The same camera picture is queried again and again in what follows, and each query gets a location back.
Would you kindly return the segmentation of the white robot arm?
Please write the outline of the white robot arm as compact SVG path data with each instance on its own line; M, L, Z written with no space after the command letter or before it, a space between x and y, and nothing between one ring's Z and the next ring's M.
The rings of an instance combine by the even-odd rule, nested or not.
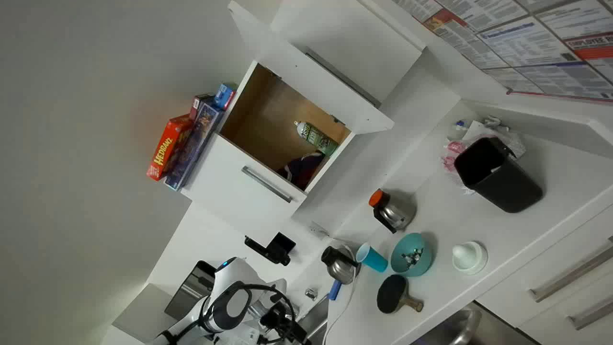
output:
M264 282L239 257L214 273L212 292L145 345L310 345L283 278Z

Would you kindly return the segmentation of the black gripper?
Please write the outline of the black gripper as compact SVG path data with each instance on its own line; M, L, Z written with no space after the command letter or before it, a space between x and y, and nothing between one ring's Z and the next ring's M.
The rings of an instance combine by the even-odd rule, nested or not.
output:
M290 319L290 311L275 303L262 319L260 324L271 332L271 338L262 334L258 345L311 345L306 330Z

